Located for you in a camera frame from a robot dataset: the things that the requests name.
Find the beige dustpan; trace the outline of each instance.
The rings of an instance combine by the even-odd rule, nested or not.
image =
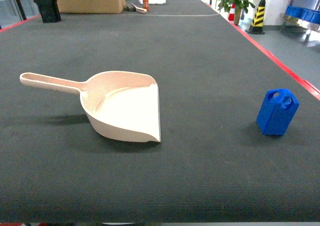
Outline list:
[[[149,75],[110,71],[85,82],[23,73],[24,85],[80,94],[93,128],[102,136],[129,142],[160,142],[159,91]]]

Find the traffic cone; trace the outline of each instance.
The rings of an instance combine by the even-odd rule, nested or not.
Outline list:
[[[251,26],[246,32],[249,34],[261,34],[263,35],[264,17],[265,17],[266,0],[261,0],[258,9],[251,22]]]
[[[228,21],[230,21],[230,22],[235,21],[235,12],[236,12],[236,5],[235,5],[235,3],[233,3],[232,7],[230,9],[229,15],[228,15]]]

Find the black container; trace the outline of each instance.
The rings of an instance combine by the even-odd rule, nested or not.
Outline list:
[[[40,11],[43,23],[61,21],[57,0],[33,0]]]

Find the gray floor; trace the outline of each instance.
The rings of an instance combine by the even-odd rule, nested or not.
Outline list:
[[[248,29],[249,24],[242,21],[239,26],[242,30]],[[305,41],[304,32],[265,31],[265,35],[248,34],[256,42],[269,50],[287,67],[308,80],[320,89],[320,34],[311,32],[309,40]]]

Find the blue object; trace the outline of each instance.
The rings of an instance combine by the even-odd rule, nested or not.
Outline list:
[[[285,11],[285,14],[291,17],[301,18],[303,12],[303,8],[288,6],[288,8]]]
[[[263,135],[284,135],[300,102],[288,89],[267,91],[256,122]]]
[[[318,11],[304,9],[301,19],[307,22],[320,24],[320,13]]]
[[[314,15],[314,11],[313,10],[309,10],[309,9],[304,9],[301,19],[307,22],[311,22],[311,18]]]

